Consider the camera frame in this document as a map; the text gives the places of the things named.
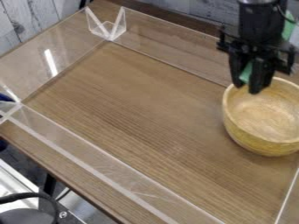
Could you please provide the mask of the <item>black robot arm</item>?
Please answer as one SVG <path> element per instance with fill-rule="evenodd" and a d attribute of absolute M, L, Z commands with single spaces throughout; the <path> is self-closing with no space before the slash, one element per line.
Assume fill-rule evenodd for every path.
<path fill-rule="evenodd" d="M 256 95 L 269 87 L 275 72 L 292 72 L 298 20 L 287 11 L 287 0 L 237 0 L 237 7 L 237 26 L 220 27 L 217 49 L 228 54 L 232 84 L 247 85 Z"/>

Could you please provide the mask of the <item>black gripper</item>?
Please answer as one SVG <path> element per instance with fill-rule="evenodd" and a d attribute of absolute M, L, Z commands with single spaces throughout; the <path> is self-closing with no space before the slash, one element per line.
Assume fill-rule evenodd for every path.
<path fill-rule="evenodd" d="M 295 63 L 296 48 L 283 40 L 280 34 L 267 36 L 265 32 L 243 30 L 219 30 L 217 49 L 228 54 L 231 81 L 236 88 L 244 86 L 239 76 L 252 61 L 252 73 L 248 79 L 248 92 L 259 94 L 271 85 L 275 71 L 290 75 Z"/>

